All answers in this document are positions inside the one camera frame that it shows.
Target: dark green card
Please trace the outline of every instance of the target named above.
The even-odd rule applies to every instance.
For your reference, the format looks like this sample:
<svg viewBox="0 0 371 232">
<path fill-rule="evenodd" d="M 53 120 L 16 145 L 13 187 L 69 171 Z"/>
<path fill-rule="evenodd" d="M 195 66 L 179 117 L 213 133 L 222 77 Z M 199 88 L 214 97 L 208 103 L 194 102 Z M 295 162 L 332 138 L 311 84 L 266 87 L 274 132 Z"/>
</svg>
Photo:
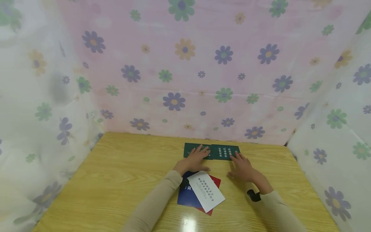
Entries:
<svg viewBox="0 0 371 232">
<path fill-rule="evenodd" d="M 183 154 L 183 157 L 184 158 L 187 158 L 189 156 L 189 153 L 191 153 L 192 149 L 193 148 L 198 148 L 199 145 L 200 144 L 197 144 L 197 143 L 184 143 L 184 154 Z M 205 147 L 209 147 L 209 149 L 211 149 L 211 145 L 210 144 L 202 144 L 202 149 L 204 149 Z M 213 159 L 213 156 L 211 155 L 211 153 L 212 153 L 212 151 L 204 159 L 205 160 L 212 160 Z"/>
<path fill-rule="evenodd" d="M 240 153 L 240 148 L 238 146 L 230 145 L 212 144 L 210 150 L 214 160 L 231 160 L 229 156 L 235 156 L 235 151 Z"/>
</svg>

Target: long sleeve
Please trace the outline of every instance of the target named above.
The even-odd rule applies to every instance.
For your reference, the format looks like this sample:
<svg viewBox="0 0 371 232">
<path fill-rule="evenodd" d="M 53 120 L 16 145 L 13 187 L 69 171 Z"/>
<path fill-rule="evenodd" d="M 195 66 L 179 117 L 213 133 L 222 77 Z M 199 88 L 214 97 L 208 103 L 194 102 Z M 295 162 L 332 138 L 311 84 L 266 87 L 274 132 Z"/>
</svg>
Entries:
<svg viewBox="0 0 371 232">
<path fill-rule="evenodd" d="M 122 232 L 150 232 L 167 202 L 182 182 L 177 171 L 170 171 L 129 217 Z"/>
<path fill-rule="evenodd" d="M 263 206 L 272 213 L 280 232 L 306 232 L 305 227 L 283 202 L 278 192 L 260 196 Z"/>
</svg>

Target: wood grain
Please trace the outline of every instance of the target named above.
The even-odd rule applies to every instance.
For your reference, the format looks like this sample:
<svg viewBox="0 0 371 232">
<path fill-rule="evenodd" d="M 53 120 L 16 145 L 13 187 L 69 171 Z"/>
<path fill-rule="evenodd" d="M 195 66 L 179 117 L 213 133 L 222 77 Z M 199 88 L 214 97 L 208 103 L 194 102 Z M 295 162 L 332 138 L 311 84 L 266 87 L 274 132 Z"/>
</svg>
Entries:
<svg viewBox="0 0 371 232">
<path fill-rule="evenodd" d="M 184 143 L 239 146 L 308 231 L 339 231 L 284 146 L 123 133 L 104 134 L 34 231 L 120 231 L 138 203 L 183 157 Z M 244 186 L 226 177 L 229 161 L 205 163 L 210 174 L 221 179 L 226 200 L 210 217 L 177 205 L 176 191 L 154 231 L 276 231 L 260 202 L 246 200 Z"/>
</svg>

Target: red card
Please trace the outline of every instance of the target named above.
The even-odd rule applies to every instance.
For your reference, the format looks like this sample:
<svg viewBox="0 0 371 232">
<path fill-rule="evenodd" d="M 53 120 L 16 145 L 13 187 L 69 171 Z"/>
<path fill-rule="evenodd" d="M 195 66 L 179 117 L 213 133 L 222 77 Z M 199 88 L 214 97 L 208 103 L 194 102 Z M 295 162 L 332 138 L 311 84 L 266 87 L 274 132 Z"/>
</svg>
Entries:
<svg viewBox="0 0 371 232">
<path fill-rule="evenodd" d="M 216 177 L 213 177 L 213 176 L 211 176 L 211 175 L 209 175 L 209 176 L 210 176 L 211 179 L 214 181 L 216 187 L 219 188 L 221 180 L 218 179 L 218 178 L 216 178 Z M 205 212 L 203 208 L 196 208 L 196 209 L 198 209 L 199 211 Z M 213 213 L 213 210 L 210 210 L 209 212 L 207 212 L 207 215 L 211 216 L 212 213 Z"/>
</svg>

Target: left hand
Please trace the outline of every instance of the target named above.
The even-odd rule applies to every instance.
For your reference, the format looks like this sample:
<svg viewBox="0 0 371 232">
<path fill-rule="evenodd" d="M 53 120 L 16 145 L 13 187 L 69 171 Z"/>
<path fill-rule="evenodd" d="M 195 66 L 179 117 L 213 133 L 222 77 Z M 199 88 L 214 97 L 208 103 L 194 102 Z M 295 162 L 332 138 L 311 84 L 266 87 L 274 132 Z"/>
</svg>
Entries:
<svg viewBox="0 0 371 232">
<path fill-rule="evenodd" d="M 189 156 L 178 161 L 173 170 L 177 171 L 181 176 L 187 171 L 210 171 L 210 168 L 202 165 L 202 161 L 210 153 L 209 147 L 202 149 L 202 144 L 197 148 L 193 148 Z"/>
</svg>

